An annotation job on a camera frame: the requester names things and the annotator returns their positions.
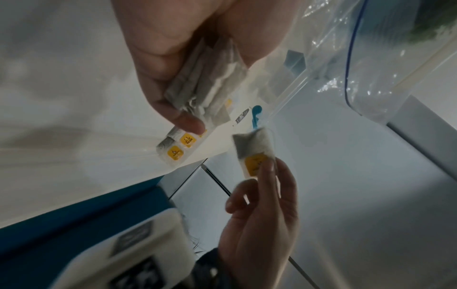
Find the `yellow sticker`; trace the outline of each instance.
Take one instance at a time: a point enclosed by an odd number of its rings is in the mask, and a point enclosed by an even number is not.
[[[244,159],[244,164],[248,169],[248,173],[251,177],[255,177],[258,173],[260,165],[264,160],[268,159],[266,155],[263,153],[259,153],[257,155],[249,156]]]
[[[202,133],[202,134],[200,134],[200,135],[199,135],[199,137],[201,137],[201,138],[202,138],[202,137],[203,137],[203,136],[206,134],[206,132],[207,132],[207,131],[208,131],[208,130],[205,130],[205,132],[204,132],[204,133]]]
[[[232,103],[233,103],[232,99],[228,99],[228,100],[225,102],[225,108],[229,109],[229,107],[232,106]]]
[[[195,139],[194,136],[191,136],[190,134],[186,133],[182,136],[180,139],[181,143],[185,145],[186,147],[190,148],[194,142],[197,140]]]
[[[184,152],[177,146],[173,146],[168,150],[167,154],[170,156],[170,158],[179,160],[184,155]]]

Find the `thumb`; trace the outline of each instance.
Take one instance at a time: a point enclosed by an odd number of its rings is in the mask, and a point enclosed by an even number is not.
[[[275,209],[279,207],[279,195],[276,186],[275,162],[266,159],[258,172],[258,194],[260,207]]]

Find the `hand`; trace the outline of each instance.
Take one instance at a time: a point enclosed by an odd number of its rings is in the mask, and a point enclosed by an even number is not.
[[[258,181],[240,183],[226,203],[226,211],[233,215],[218,250],[243,289],[275,288],[297,238],[297,185],[287,165],[280,159],[276,162],[281,198],[269,159],[262,163]]]
[[[201,134],[202,121],[163,98],[195,38],[229,36],[246,63],[282,41],[301,0],[112,0],[146,99],[177,127]]]

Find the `blue zipper line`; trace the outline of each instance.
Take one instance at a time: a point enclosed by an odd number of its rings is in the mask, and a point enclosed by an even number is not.
[[[352,105],[349,102],[349,97],[348,97],[348,79],[349,79],[349,69],[351,67],[351,56],[352,56],[352,50],[354,48],[354,42],[356,41],[356,36],[357,36],[357,31],[360,26],[360,23],[362,22],[362,16],[365,12],[365,8],[367,7],[368,0],[364,0],[362,8],[360,9],[360,12],[357,17],[357,22],[356,26],[354,27],[354,31],[352,32],[352,37],[351,37],[351,42],[349,43],[349,50],[348,50],[348,60],[346,62],[346,77],[345,77],[345,83],[344,83],[344,98],[346,100],[346,104],[355,112],[360,114],[358,111],[356,111]]]

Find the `fingernail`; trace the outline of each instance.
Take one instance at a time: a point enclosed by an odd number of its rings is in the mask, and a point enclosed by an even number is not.
[[[272,159],[266,159],[262,163],[262,167],[264,170],[268,172],[274,172],[275,171],[275,163],[273,162]]]

